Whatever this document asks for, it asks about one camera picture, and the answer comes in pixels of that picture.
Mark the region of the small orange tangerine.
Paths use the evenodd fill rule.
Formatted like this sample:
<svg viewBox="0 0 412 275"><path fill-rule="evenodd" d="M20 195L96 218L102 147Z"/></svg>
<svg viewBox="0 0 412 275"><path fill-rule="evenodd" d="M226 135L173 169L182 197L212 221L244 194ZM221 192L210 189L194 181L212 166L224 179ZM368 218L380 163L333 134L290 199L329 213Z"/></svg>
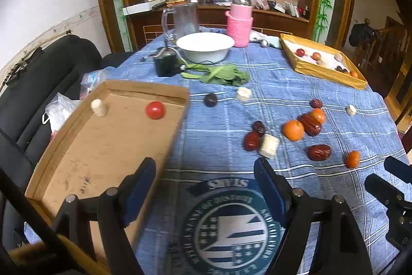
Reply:
<svg viewBox="0 0 412 275"><path fill-rule="evenodd" d="M348 168L354 169L360 164L360 152L352 151L346 155L345 164Z"/></svg>

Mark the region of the small white piece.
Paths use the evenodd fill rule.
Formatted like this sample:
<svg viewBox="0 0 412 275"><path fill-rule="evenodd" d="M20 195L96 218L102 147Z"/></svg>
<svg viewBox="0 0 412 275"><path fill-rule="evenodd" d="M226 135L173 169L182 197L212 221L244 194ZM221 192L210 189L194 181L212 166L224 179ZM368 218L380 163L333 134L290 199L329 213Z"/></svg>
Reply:
<svg viewBox="0 0 412 275"><path fill-rule="evenodd" d="M355 108L354 105L348 105L348 106L346 107L346 113L347 113L349 116L355 116L355 115L357 114L357 109Z"/></svg>

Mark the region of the wrinkled red date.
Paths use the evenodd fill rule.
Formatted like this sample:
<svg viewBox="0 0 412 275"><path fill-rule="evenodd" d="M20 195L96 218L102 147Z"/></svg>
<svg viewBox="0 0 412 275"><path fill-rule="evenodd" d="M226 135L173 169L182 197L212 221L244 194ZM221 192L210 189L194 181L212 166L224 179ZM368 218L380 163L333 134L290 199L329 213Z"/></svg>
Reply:
<svg viewBox="0 0 412 275"><path fill-rule="evenodd" d="M307 135L314 137L322 130L322 124L309 113L302 114L297 120L303 125Z"/></svg>

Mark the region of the red cherry tomato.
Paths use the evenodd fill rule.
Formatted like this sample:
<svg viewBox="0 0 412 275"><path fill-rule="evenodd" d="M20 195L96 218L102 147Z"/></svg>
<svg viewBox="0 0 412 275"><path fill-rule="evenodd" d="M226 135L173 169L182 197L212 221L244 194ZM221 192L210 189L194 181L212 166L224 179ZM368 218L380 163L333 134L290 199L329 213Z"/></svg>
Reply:
<svg viewBox="0 0 412 275"><path fill-rule="evenodd" d="M166 114L166 108L161 101L152 101L146 106L145 114L150 119L161 119Z"/></svg>

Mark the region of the large orange tangerine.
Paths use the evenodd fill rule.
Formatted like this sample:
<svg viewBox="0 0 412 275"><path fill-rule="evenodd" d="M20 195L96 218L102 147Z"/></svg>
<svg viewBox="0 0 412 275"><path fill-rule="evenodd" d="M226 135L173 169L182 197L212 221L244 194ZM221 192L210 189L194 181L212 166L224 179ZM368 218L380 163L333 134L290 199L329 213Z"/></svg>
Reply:
<svg viewBox="0 0 412 275"><path fill-rule="evenodd" d="M282 134L291 142L297 142L304 135L304 126L296 119L287 121L282 127Z"/></svg>

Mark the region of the large white cylinder piece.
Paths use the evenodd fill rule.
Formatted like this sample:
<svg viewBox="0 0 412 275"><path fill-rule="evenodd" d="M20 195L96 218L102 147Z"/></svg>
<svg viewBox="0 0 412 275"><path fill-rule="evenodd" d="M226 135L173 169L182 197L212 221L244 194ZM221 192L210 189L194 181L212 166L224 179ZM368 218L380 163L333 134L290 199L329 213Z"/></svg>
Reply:
<svg viewBox="0 0 412 275"><path fill-rule="evenodd" d="M260 148L258 153L261 156L264 156L266 159L274 159L277 154L277 149L279 146L280 140L270 134L265 133L261 140Z"/></svg>

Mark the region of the brown cardboard tray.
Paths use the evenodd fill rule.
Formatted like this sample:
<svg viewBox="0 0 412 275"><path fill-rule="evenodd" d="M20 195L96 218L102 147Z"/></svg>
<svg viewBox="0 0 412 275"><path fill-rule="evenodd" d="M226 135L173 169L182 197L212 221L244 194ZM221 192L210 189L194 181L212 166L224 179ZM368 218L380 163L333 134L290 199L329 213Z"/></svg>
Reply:
<svg viewBox="0 0 412 275"><path fill-rule="evenodd" d="M96 116L91 110L94 99L107 104L105 116ZM154 120L145 114L152 101L164 104L163 118ZM134 174L145 158L152 158L156 163L154 183L137 219L125 228L134 252L188 103L189 91L184 87L126 80L103 82L81 102L48 145L27 186L26 198L52 229L68 195L79 199L99 196ZM91 222L90 227L95 264L100 271L110 272L98 224Z"/></svg>

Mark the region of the white plastic bag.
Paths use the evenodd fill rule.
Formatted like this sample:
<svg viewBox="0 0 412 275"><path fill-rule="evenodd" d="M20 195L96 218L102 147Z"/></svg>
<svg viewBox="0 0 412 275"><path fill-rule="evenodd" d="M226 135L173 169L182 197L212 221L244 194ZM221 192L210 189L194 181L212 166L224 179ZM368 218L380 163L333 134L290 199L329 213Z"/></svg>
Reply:
<svg viewBox="0 0 412 275"><path fill-rule="evenodd" d="M54 134L64 125L79 103L80 100L72 100L63 94L57 93L45 106L45 112L42 115L42 125L49 123L51 133Z"/></svg>

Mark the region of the dark plum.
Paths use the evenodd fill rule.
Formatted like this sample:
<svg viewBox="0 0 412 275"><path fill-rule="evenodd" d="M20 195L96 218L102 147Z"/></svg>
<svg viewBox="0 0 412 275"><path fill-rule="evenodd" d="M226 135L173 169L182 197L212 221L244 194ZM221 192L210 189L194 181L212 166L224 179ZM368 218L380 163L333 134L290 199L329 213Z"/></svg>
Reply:
<svg viewBox="0 0 412 275"><path fill-rule="evenodd" d="M207 107L215 107L218 103L217 95L214 93L207 94L204 97L203 103Z"/></svg>

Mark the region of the orange fruit in yellow tray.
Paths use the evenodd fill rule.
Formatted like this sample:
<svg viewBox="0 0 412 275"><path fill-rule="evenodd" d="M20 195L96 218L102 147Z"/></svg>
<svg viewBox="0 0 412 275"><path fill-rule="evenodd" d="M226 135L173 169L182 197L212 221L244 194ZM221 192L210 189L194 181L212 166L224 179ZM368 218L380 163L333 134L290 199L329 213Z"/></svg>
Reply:
<svg viewBox="0 0 412 275"><path fill-rule="evenodd" d="M314 52L312 54L312 59L315 60L315 61L319 61L319 60L321 60L321 55L318 52Z"/></svg>

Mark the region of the yellow tray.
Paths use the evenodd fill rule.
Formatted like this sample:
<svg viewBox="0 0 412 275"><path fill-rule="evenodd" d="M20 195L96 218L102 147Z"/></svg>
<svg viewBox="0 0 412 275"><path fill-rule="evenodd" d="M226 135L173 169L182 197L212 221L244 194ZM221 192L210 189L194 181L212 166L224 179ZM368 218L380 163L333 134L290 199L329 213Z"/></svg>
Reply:
<svg viewBox="0 0 412 275"><path fill-rule="evenodd" d="M289 34L281 34L279 39L293 70L297 73L329 80L354 89L365 90L367 88L367 80L343 52ZM295 54L299 48L305 51L303 57ZM312 59L314 52L321 55L321 60Z"/></svg>

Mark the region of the black chair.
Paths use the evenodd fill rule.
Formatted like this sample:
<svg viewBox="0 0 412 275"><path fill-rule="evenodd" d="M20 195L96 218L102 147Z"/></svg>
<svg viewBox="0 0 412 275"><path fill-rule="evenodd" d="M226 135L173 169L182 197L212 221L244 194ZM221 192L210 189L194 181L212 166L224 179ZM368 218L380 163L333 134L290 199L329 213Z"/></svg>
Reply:
<svg viewBox="0 0 412 275"><path fill-rule="evenodd" d="M70 34L37 50L19 78L7 86L0 102L0 166L21 191L51 139L50 125L42 122L46 105L57 93L79 98L85 73L118 67L130 56L101 56L93 42Z"/></svg>

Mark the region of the red tomato in yellow tray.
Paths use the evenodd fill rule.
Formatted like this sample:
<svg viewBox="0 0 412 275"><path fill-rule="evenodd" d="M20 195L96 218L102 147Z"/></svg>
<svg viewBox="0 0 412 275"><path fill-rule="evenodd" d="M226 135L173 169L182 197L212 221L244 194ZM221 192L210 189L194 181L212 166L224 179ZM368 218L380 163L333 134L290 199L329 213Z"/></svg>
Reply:
<svg viewBox="0 0 412 275"><path fill-rule="evenodd" d="M305 55L305 51L302 48L296 50L295 54L299 57L303 57Z"/></svg>

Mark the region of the green leafy vegetable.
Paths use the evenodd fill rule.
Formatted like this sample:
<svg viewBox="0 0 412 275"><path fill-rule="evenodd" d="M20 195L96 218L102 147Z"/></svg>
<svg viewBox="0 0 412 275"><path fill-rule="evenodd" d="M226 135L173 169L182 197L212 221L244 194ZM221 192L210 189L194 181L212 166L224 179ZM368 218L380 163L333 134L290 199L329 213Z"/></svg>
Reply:
<svg viewBox="0 0 412 275"><path fill-rule="evenodd" d="M204 84L241 87L249 82L250 76L236 65L189 64L181 73L183 78L198 80Z"/></svg>

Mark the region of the white enamel bowl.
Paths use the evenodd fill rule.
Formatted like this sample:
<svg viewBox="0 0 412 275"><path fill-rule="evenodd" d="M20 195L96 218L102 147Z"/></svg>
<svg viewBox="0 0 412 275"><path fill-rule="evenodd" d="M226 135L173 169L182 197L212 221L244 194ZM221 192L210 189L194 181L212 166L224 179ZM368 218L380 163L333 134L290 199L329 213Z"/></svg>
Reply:
<svg viewBox="0 0 412 275"><path fill-rule="evenodd" d="M223 61L235 42L226 34L198 32L180 37L176 44L190 62L210 64Z"/></svg>

